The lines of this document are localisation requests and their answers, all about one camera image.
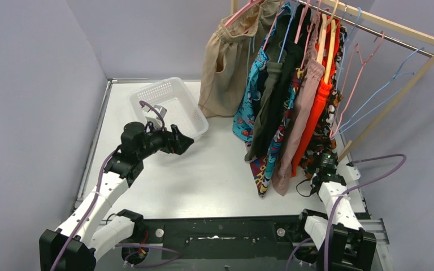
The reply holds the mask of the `pink plastic hanger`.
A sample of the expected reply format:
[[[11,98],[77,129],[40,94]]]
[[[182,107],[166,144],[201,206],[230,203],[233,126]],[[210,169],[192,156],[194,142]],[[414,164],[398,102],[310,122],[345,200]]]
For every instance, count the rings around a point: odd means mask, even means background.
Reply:
[[[225,26],[230,26],[234,21],[236,21],[242,14],[244,14],[247,10],[250,8],[259,5],[262,2],[262,0],[248,0],[247,3],[237,10],[225,23]]]

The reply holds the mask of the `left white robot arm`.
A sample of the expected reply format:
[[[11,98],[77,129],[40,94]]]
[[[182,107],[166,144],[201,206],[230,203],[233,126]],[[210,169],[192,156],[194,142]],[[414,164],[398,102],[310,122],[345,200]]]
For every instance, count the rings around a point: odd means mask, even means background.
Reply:
[[[141,239],[145,232],[141,214],[124,209],[107,225],[100,223],[143,171],[144,159],[159,151],[182,155],[194,143],[175,124],[167,130],[140,122],[126,124],[120,140],[101,165],[91,193],[65,222],[40,236],[41,270],[94,270],[121,241]]]

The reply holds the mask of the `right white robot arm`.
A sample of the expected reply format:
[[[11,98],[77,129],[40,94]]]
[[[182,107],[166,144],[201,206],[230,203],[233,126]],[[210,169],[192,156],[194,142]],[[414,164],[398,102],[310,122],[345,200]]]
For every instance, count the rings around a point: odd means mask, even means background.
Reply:
[[[304,209],[295,225],[296,236],[312,241],[316,247],[316,254],[304,260],[317,270],[370,270],[376,237],[357,219],[333,155],[319,155],[310,185],[311,193],[318,196],[325,211]]]

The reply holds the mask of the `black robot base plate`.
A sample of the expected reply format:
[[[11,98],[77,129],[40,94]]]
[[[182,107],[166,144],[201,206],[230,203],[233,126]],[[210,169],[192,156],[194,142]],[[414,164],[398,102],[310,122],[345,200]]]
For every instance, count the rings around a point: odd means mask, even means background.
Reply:
[[[287,259],[294,244],[306,238],[296,252],[302,260],[323,259],[324,243],[320,249],[310,243],[317,240],[317,234],[304,230],[305,220],[314,211],[304,211],[293,216],[254,216],[221,218],[138,218],[131,241],[145,244],[162,244],[181,253],[181,259],[253,259],[273,257]],[[329,263],[363,264],[369,260],[376,248],[375,235],[360,229],[346,229],[333,225],[329,235]]]

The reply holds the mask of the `beige shorts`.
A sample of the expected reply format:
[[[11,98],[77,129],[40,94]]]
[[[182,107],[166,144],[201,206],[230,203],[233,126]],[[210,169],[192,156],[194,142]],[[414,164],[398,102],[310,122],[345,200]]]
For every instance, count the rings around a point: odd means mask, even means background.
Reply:
[[[240,16],[222,19],[205,47],[198,106],[205,117],[233,116],[277,12],[279,1],[262,1]]]

